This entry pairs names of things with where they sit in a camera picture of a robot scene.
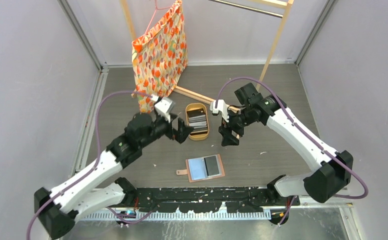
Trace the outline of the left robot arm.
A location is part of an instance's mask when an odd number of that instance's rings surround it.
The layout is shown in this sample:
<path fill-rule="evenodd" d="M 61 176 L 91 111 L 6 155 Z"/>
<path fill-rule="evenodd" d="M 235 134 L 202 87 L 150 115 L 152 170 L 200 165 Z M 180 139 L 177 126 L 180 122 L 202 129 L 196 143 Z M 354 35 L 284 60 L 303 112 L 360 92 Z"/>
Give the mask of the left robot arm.
<path fill-rule="evenodd" d="M 34 213 L 53 240 L 65 236 L 75 224 L 99 209 L 121 204 L 131 206 L 135 188 L 120 177 L 108 187 L 92 190 L 107 178 L 122 171 L 142 156 L 142 150 L 160 139 L 183 143 L 193 127 L 176 114 L 137 113 L 128 122 L 123 134 L 116 137 L 90 165 L 67 181 L 48 190 L 39 188 L 34 193 Z"/>

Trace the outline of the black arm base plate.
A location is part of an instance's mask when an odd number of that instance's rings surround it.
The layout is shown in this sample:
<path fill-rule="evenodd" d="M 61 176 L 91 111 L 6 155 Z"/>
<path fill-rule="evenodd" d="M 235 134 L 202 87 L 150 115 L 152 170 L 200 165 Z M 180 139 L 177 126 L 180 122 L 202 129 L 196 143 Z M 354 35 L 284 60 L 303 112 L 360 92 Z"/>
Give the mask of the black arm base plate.
<path fill-rule="evenodd" d="M 247 187 L 139 187 L 115 207 L 137 208 L 142 212 L 258 213 L 263 207 L 285 209 L 292 197 L 276 196 L 267 188 Z"/>

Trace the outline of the tan oval card tray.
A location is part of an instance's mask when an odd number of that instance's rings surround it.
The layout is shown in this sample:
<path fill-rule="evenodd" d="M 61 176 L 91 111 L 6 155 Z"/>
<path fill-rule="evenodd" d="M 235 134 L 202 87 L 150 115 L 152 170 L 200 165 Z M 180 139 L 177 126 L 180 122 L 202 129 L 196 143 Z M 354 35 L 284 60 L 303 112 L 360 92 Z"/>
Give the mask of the tan oval card tray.
<path fill-rule="evenodd" d="M 193 141 L 205 140 L 210 132 L 206 106 L 202 103 L 190 103 L 185 108 L 186 121 L 193 131 L 189 138 Z"/>

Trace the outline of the dark credit card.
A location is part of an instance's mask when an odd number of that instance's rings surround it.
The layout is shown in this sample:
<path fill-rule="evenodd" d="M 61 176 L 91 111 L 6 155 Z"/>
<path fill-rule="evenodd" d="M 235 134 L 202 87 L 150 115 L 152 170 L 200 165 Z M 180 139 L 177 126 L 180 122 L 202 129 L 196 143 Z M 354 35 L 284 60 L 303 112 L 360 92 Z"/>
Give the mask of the dark credit card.
<path fill-rule="evenodd" d="M 219 161 L 216 155 L 208 156 L 204 158 L 206 173 L 208 177 L 219 175 Z"/>

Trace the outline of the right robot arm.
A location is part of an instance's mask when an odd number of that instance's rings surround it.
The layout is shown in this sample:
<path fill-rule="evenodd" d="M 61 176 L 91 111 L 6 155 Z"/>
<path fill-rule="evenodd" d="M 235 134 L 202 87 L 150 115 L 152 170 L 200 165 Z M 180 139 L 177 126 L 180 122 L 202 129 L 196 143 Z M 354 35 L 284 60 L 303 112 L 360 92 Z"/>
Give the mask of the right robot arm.
<path fill-rule="evenodd" d="M 308 128 L 275 94 L 263 97 L 252 83 L 235 91 L 241 109 L 232 112 L 224 100 L 210 104 L 213 115 L 221 114 L 219 133 L 222 146 L 237 146 L 244 128 L 253 123 L 262 123 L 281 136 L 306 162 L 307 174 L 281 175 L 268 183 L 267 199 L 273 205 L 280 205 L 287 197 L 310 196 L 319 203 L 325 203 L 349 184 L 353 157 L 348 151 L 337 151 L 330 147 Z"/>

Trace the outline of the pink leather card holder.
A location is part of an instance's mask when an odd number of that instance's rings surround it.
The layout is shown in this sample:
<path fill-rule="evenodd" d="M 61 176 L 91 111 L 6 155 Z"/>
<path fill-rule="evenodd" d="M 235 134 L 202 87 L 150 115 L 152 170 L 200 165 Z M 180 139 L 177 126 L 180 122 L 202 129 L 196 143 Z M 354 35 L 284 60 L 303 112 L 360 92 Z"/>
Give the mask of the pink leather card holder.
<path fill-rule="evenodd" d="M 209 157 L 209 156 L 217 156 L 219 164 L 220 164 L 220 166 L 219 166 L 220 174 L 219 175 L 207 176 L 204 158 Z M 209 155 L 209 156 L 187 159 L 185 161 L 186 169 L 177 170 L 176 175 L 177 176 L 187 175 L 190 183 L 224 177 L 226 174 L 225 174 L 225 170 L 223 167 L 223 162 L 222 162 L 221 156 L 219 154 Z"/>

